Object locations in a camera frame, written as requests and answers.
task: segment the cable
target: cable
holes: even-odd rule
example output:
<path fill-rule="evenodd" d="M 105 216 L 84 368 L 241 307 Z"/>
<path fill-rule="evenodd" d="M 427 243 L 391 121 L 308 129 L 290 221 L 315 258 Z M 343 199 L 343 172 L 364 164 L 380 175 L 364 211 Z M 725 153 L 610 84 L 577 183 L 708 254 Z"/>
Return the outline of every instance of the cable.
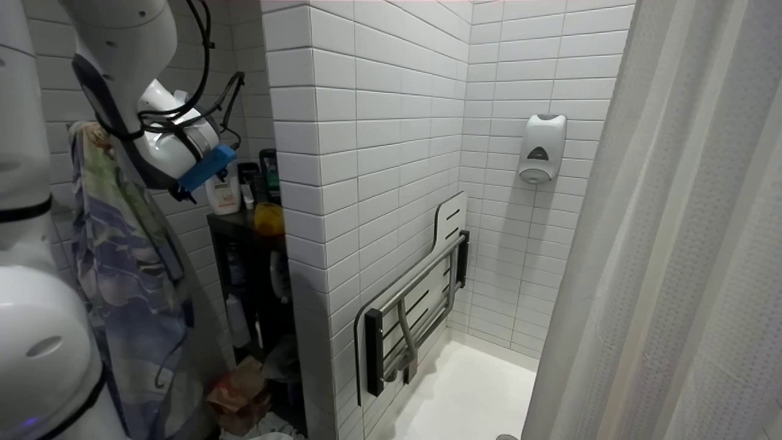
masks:
<path fill-rule="evenodd" d="M 116 137 L 122 143 L 139 140 L 143 133 L 172 133 L 175 121 L 180 115 L 189 113 L 198 106 L 198 100 L 205 93 L 209 66 L 213 66 L 213 54 L 209 52 L 214 50 L 214 45 L 209 43 L 209 38 L 213 38 L 213 13 L 209 13 L 205 0 L 200 0 L 200 8 L 202 8 L 202 13 L 198 13 L 196 3 L 188 0 L 188 11 L 193 13 L 193 19 L 196 19 L 196 28 L 198 28 L 198 35 L 200 35 L 200 45 L 202 45 L 202 69 L 200 69 L 200 82 L 198 82 L 196 93 L 178 109 L 137 113 L 139 129 L 134 129 L 134 133 L 116 129 L 116 128 L 110 128 L 110 124 L 102 122 L 105 133 L 110 133 L 111 137 Z"/>
<path fill-rule="evenodd" d="M 221 113 L 221 121 L 219 121 L 219 124 L 216 124 L 216 128 L 226 128 L 226 121 L 229 121 L 229 115 L 231 115 L 231 109 L 233 109 L 233 100 L 236 100 L 241 85 L 244 85 L 244 71 L 231 73 L 229 82 L 224 84 L 219 99 L 216 99 L 207 110 L 202 110 L 200 118 L 183 121 L 183 122 L 178 122 L 178 124 L 180 124 L 180 128 L 189 128 L 189 124 L 200 122 L 202 118 L 214 115 L 216 110 L 221 110 L 221 104 L 224 104 L 226 93 L 231 91 L 229 104 L 226 104 L 226 109 L 224 109 L 224 113 Z"/>

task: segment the shower floor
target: shower floor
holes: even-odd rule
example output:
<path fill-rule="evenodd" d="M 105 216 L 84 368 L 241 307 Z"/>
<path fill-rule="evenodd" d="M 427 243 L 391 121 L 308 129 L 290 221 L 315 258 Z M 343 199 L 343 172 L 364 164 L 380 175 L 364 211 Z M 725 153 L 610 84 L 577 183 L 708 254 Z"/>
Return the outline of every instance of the shower floor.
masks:
<path fill-rule="evenodd" d="M 394 425 L 394 440 L 495 440 L 521 436 L 534 373 L 450 342 Z"/>

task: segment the wall-mounted dispenser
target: wall-mounted dispenser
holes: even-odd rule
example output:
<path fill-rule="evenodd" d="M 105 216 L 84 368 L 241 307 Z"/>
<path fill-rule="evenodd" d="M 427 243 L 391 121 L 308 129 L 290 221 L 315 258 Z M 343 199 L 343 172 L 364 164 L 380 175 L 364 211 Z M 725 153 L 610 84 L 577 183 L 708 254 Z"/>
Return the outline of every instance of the wall-mounted dispenser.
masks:
<path fill-rule="evenodd" d="M 539 187 L 556 178 L 563 153 L 563 115 L 532 115 L 528 143 L 518 166 L 523 183 Z"/>

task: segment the towel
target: towel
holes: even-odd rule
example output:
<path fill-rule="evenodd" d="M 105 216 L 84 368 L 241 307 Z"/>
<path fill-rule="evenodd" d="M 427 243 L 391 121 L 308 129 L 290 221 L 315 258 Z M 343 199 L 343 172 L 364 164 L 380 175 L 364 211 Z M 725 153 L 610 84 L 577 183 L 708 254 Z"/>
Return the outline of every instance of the towel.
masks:
<path fill-rule="evenodd" d="M 165 439 L 165 398 L 193 326 L 183 259 L 143 187 L 95 122 L 71 128 L 73 264 L 132 440 Z"/>

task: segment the white shower curtain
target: white shower curtain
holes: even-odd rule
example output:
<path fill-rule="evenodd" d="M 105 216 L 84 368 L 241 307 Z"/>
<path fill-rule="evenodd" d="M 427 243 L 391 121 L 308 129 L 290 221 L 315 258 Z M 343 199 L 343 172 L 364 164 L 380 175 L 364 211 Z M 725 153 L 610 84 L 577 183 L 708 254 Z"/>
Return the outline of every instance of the white shower curtain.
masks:
<path fill-rule="evenodd" d="M 638 3 L 525 440 L 775 439 L 780 82 L 780 0 Z"/>

